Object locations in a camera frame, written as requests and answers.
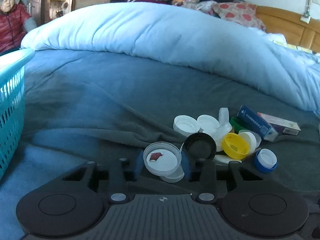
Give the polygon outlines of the seated person red jacket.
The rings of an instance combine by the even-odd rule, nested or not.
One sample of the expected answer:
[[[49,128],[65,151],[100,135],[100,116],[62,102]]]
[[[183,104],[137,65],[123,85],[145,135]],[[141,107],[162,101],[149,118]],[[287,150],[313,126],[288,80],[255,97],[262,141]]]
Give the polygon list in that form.
[[[25,35],[37,28],[21,0],[1,0],[1,56],[19,50]]]

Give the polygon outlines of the wooden headboard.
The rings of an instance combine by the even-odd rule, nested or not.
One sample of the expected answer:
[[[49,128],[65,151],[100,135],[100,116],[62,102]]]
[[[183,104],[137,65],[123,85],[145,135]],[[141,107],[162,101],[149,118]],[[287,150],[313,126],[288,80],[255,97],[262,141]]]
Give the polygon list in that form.
[[[300,20],[300,14],[273,7],[258,6],[256,17],[260,19],[267,33],[283,34],[287,43],[310,49],[320,50],[320,22],[311,19],[309,23]]]

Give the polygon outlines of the green bottle cap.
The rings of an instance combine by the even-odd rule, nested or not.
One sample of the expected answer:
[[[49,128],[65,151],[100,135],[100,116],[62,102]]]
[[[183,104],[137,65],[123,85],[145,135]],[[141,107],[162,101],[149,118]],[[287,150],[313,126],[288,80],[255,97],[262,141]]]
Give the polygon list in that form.
[[[234,129],[234,132],[238,134],[241,130],[246,130],[246,125],[238,118],[231,117],[229,123]]]

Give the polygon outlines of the translucent white jar lid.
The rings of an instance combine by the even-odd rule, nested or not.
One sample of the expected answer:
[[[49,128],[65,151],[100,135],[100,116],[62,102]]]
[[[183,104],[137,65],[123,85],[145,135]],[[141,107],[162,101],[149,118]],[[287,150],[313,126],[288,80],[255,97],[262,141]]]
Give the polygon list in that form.
[[[177,170],[174,173],[168,176],[160,176],[161,180],[167,183],[177,183],[180,180],[182,180],[183,177],[184,177],[184,171],[181,165],[177,168]]]

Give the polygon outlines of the white round lid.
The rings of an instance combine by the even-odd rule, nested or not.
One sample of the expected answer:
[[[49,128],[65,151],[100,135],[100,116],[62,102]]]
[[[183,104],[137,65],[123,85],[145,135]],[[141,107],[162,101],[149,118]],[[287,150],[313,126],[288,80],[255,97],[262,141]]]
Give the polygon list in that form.
[[[191,134],[197,133],[200,130],[198,122],[188,115],[178,115],[174,118],[173,129],[188,137]]]

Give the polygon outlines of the white lid behind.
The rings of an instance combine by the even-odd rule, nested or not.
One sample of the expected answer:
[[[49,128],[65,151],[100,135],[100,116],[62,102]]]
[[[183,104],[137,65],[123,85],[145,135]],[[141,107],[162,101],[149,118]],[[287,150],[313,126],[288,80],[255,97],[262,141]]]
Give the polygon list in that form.
[[[211,115],[200,115],[197,118],[197,123],[200,127],[200,132],[215,132],[219,127],[219,121]]]

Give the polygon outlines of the blue bed sheet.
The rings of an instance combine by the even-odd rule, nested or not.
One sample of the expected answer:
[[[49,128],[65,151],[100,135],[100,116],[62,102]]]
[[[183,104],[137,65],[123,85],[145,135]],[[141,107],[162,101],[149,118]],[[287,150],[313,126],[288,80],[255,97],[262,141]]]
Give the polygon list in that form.
[[[1,179],[1,239],[23,237],[16,205],[28,192],[88,160],[130,158],[156,141],[180,146],[176,116],[216,117],[222,107],[297,122],[299,135],[265,143],[278,158],[271,178],[319,198],[319,118],[247,85],[140,57],[71,50],[36,52],[24,77],[24,130]]]

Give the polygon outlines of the blue medicine box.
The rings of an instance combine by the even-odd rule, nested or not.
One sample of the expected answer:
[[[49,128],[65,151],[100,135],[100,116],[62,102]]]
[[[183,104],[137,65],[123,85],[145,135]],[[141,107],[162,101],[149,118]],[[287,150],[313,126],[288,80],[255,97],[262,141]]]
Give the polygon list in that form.
[[[240,107],[237,117],[266,141],[273,142],[278,136],[278,132],[267,121],[245,105]]]

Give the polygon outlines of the yellow bottle cap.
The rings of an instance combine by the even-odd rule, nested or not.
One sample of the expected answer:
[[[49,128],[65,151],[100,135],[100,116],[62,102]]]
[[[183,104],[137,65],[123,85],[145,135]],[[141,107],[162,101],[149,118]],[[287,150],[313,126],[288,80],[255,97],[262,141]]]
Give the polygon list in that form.
[[[230,158],[242,160],[249,154],[249,144],[238,134],[228,133],[222,139],[222,149]]]

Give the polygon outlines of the red dotted pillow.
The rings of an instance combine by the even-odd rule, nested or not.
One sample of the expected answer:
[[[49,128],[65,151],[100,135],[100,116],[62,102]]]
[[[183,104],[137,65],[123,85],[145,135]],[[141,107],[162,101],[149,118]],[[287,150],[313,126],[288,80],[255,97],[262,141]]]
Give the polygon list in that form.
[[[244,27],[266,30],[263,21],[257,18],[257,6],[248,2],[214,3],[212,9],[226,21],[234,22]]]

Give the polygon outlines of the blue bottle cap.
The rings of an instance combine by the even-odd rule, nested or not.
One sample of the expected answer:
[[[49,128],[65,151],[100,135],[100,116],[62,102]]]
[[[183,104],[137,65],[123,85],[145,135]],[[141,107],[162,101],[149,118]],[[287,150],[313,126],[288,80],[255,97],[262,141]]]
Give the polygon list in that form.
[[[268,174],[277,168],[278,161],[276,155],[269,149],[260,149],[254,156],[253,162],[257,170]]]

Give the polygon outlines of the light blue duvet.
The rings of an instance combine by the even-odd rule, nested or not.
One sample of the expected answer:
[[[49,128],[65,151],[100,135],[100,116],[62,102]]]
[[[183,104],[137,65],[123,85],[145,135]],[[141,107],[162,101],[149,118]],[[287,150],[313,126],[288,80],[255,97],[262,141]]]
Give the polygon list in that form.
[[[75,10],[27,33],[22,48],[120,53],[186,66],[319,113],[319,56],[195,10],[145,2]]]

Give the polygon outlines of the large white lid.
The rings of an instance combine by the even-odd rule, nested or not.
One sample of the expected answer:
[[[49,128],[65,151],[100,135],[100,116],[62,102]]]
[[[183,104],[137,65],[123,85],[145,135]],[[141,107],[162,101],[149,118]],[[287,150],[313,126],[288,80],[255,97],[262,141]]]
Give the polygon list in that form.
[[[248,143],[249,155],[251,155],[260,146],[262,141],[260,135],[246,129],[240,130],[238,135]]]

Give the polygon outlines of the white lid with red sticker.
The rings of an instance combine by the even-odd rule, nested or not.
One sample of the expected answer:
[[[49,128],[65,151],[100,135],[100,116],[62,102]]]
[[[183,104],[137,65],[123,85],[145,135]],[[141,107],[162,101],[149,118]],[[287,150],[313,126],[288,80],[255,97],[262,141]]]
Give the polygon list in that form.
[[[181,152],[168,142],[150,144],[143,152],[146,169],[152,174],[166,177],[177,171],[181,164]]]

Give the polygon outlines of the black jar lid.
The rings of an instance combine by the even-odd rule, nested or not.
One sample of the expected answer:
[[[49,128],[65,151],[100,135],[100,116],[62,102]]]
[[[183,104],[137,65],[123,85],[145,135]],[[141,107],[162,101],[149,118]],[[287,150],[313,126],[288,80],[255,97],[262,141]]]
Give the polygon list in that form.
[[[194,159],[213,159],[216,155],[216,142],[206,133],[194,133],[187,137],[181,151]]]

